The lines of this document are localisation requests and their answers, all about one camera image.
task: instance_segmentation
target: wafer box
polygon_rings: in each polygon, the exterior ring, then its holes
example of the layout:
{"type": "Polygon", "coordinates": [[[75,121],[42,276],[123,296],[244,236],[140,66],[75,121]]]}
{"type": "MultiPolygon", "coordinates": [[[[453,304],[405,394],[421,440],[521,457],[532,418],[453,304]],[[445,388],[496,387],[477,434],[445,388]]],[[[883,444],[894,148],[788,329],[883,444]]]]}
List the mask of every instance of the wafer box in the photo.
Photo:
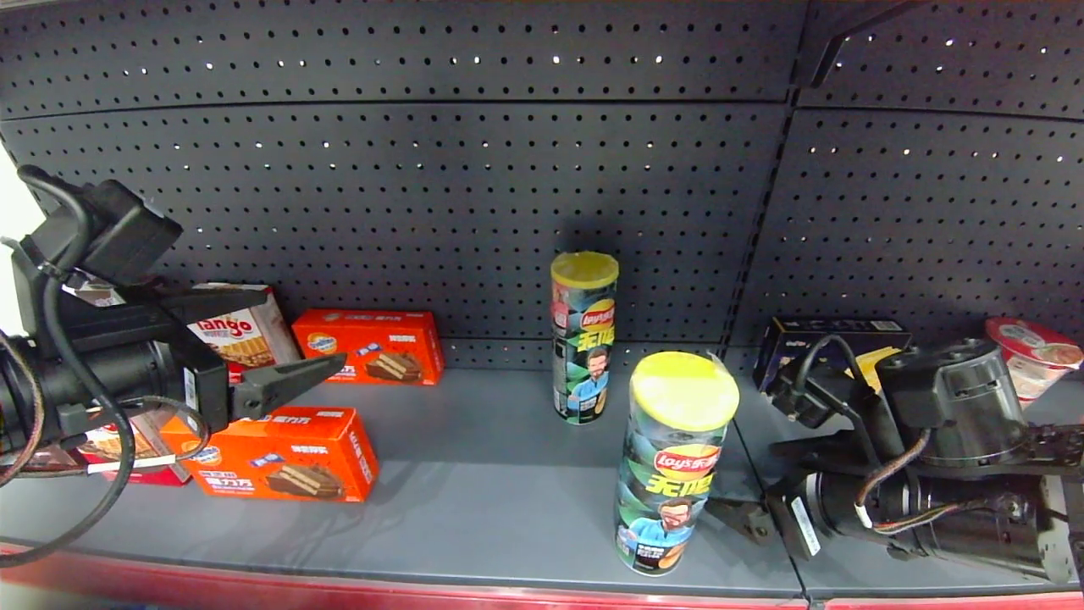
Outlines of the wafer box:
{"type": "MultiPolygon", "coordinates": [[[[162,427],[172,417],[171,410],[142,413],[129,418],[136,438],[136,459],[168,456],[173,453],[162,438],[162,427]]],[[[76,447],[88,464],[108,464],[120,460],[120,436],[114,425],[103,426],[87,433],[87,442],[76,447]]],[[[102,472],[112,481],[115,470],[102,472]]],[[[183,464],[133,470],[128,481],[150,485],[180,486],[192,476],[183,464]]]]}
{"type": "Polygon", "coordinates": [[[444,371],[429,312],[309,310],[294,335],[306,358],[347,355],[332,382],[436,386],[444,371]]]}
{"type": "MultiPolygon", "coordinates": [[[[185,452],[196,446],[192,430],[176,417],[162,436],[185,452]]],[[[287,501],[364,502],[379,473],[361,418],[340,407],[281,407],[235,421],[186,464],[209,495],[287,501]]]]}
{"type": "Polygon", "coordinates": [[[282,313],[279,312],[279,303],[271,286],[205,283],[194,287],[259,289],[268,295],[267,301],[257,304],[256,308],[238,310],[224,316],[189,325],[192,333],[225,361],[230,372],[230,384],[238,384],[241,375],[248,369],[301,360],[294,337],[286,327],[282,313]]]}

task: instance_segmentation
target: store shelf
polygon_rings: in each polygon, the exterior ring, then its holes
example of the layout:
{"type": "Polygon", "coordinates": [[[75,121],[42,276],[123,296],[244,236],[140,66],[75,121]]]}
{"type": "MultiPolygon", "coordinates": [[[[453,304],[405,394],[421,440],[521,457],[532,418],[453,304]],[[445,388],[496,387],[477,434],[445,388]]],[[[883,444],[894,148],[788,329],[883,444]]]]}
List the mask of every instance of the store shelf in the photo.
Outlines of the store shelf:
{"type": "MultiPolygon", "coordinates": [[[[726,364],[739,378],[741,408],[737,425],[758,475],[767,483],[786,472],[786,465],[769,453],[778,441],[823,437],[842,428],[833,420],[820,430],[788,421],[752,386],[749,374],[756,351],[731,350],[726,364]]],[[[1028,412],[1041,424],[1070,424],[1084,416],[1084,384],[1062,381],[1028,412]]],[[[835,537],[812,561],[797,562],[798,573],[812,599],[837,597],[953,597],[1014,595],[1073,590],[1075,583],[1053,585],[1008,572],[972,568],[943,560],[899,561],[885,548],[855,538],[835,537]]]]}
{"type": "MultiPolygon", "coordinates": [[[[357,504],[215,498],[133,485],[75,548],[166,564],[409,583],[790,599],[801,587],[782,544],[761,548],[705,517],[667,577],[625,568],[612,503],[628,413],[576,428],[552,412],[549,373],[455,369],[437,388],[323,386],[297,404],[354,406],[382,460],[357,504]]],[[[757,497],[737,436],[719,489],[757,497]]],[[[17,481],[0,494],[0,536],[42,541],[80,518],[105,483],[17,481]]]]}

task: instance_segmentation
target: lay's logo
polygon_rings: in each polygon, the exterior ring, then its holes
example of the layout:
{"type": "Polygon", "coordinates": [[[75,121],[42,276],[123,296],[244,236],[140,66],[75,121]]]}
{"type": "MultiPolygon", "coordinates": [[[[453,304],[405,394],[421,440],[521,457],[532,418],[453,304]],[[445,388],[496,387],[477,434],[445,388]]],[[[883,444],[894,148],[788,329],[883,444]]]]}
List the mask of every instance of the lay's logo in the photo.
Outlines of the lay's logo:
{"type": "Polygon", "coordinates": [[[597,332],[614,326],[614,299],[603,298],[591,304],[580,319],[583,330],[597,332]]]}
{"type": "Polygon", "coordinates": [[[719,447],[681,445],[655,454],[655,469],[679,481],[692,481],[708,473],[719,460],[719,447]]]}
{"type": "Polygon", "coordinates": [[[334,354],[338,348],[338,341],[334,337],[322,333],[310,335],[306,345],[321,354],[334,354]]]}

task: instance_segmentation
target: metal shelf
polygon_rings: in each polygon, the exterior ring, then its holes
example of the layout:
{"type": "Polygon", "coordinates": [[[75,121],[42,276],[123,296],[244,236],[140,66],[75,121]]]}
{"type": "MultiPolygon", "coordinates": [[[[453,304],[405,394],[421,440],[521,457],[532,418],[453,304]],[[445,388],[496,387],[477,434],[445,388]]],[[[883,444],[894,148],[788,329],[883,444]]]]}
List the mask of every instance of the metal shelf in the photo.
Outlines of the metal shelf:
{"type": "MultiPolygon", "coordinates": [[[[396,582],[793,598],[782,544],[760,548],[705,517],[666,579],[627,569],[612,503],[628,374],[596,425],[551,414],[547,373],[454,369],[437,388],[323,386],[297,404],[356,406],[382,460],[369,502],[212,498],[197,488],[129,488],[78,550],[168,564],[396,582]]],[[[717,478],[759,495],[738,437],[717,478]]],[[[41,541],[95,502],[99,480],[17,481],[0,535],[41,541]]]]}

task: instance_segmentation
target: orange box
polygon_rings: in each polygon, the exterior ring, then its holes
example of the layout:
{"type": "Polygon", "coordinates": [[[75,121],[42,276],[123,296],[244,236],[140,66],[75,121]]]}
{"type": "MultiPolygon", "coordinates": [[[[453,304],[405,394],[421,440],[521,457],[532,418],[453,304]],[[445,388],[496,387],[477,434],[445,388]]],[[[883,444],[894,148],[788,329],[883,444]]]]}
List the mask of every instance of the orange box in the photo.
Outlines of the orange box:
{"type": "MultiPolygon", "coordinates": [[[[175,417],[162,438],[182,453],[197,443],[193,428],[175,417]]],[[[361,418],[341,407],[235,421],[185,464],[209,495],[267,499],[364,502],[379,475],[361,418]]]]}
{"type": "Polygon", "coordinates": [[[436,386],[444,372],[429,312],[309,310],[294,335],[307,359],[347,355],[332,382],[436,386]]]}

